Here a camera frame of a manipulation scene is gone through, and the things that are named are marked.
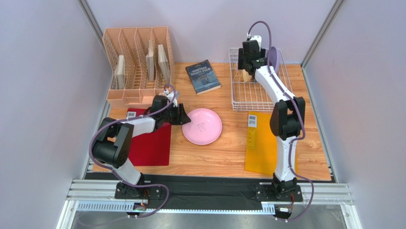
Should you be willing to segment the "cream plate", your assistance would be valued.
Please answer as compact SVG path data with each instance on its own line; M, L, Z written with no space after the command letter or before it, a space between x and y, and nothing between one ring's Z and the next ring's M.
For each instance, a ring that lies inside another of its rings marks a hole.
M242 70L242 77L244 83L254 82L253 77L246 70Z

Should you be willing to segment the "purple plate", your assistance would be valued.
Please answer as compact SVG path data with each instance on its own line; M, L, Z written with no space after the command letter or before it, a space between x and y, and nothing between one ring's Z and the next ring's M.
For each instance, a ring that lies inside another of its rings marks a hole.
M268 61L273 66L275 73L279 72L281 57L276 47L272 46L268 51Z

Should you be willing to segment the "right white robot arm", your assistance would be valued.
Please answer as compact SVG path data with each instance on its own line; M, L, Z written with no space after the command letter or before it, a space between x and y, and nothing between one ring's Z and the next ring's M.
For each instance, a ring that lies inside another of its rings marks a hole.
M305 100L282 83L277 75L280 65L281 55L275 47L266 51L257 40L249 40L239 48L238 69L252 76L274 104L270 129L277 140L277 165L270 192L275 199L286 200L298 192L294 161L299 135L304 132Z

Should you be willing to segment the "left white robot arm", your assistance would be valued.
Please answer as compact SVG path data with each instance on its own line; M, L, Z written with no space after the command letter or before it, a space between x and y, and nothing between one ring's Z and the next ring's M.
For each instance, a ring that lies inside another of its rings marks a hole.
M125 187L138 192L149 188L144 176L129 159L132 139L157 131L164 124L185 125L191 122L176 95L157 95L146 112L139 116L116 120L104 118L89 145L89 156L100 167L110 170Z

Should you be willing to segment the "pink plate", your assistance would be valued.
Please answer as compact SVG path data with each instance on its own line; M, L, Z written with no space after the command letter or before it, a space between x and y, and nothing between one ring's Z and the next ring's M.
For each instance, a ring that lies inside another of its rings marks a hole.
M191 122L182 125L184 137L196 145L208 145L222 133L223 124L219 115L207 108L198 108L188 114Z

